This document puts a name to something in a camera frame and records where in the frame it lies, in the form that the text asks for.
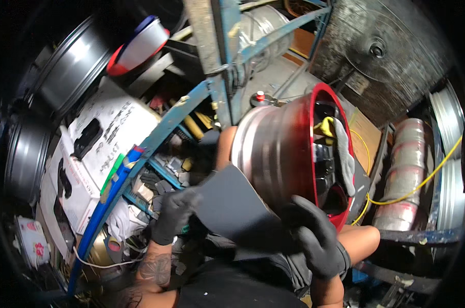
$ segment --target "person's left hand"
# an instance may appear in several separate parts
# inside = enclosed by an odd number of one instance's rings
[[[186,188],[165,194],[163,198],[162,211],[152,229],[151,239],[159,245],[168,245],[195,212],[201,195],[194,188]]]

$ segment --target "black glove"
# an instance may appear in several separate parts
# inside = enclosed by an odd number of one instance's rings
[[[337,248],[337,231],[326,213],[303,197],[293,196],[280,217],[302,248],[314,277],[328,280],[339,274],[344,261]]]
[[[165,194],[159,219],[152,228],[152,240],[159,245],[172,243],[174,235],[187,224],[200,200],[201,196],[194,188]]]

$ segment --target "tattoo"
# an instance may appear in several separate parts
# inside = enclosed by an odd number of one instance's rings
[[[143,297],[142,288],[138,281],[133,286],[122,290],[118,295],[118,308],[137,308]]]
[[[138,268],[145,280],[151,280],[160,287],[167,286],[171,277],[171,254],[149,253]]]

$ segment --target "black shirt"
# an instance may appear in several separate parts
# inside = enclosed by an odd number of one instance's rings
[[[284,271],[264,259],[203,264],[181,287],[178,308],[303,307]]]

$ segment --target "blue hose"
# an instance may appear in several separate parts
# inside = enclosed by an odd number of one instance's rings
[[[128,177],[131,168],[133,168],[140,156],[142,156],[143,151],[143,148],[134,145],[133,148],[123,159],[123,163],[119,166],[116,173],[112,176],[111,181],[107,184],[106,189],[104,190],[104,193],[101,195],[101,199],[95,207],[95,210],[92,213],[92,216],[88,221],[88,225],[85,229],[85,232],[83,233],[83,236],[80,240],[80,245],[77,252],[82,260],[87,260],[90,253],[90,249],[94,244],[94,239],[100,231],[99,225],[102,225],[101,223],[104,223],[102,219],[108,211],[109,205],[118,193],[118,190],[123,185],[123,182],[125,182],[126,178]],[[80,262],[80,260],[76,259],[75,264],[73,265],[72,271],[70,273],[70,282],[68,284],[68,296],[73,296],[73,293],[77,286],[77,280],[80,275],[81,265],[82,263]]]

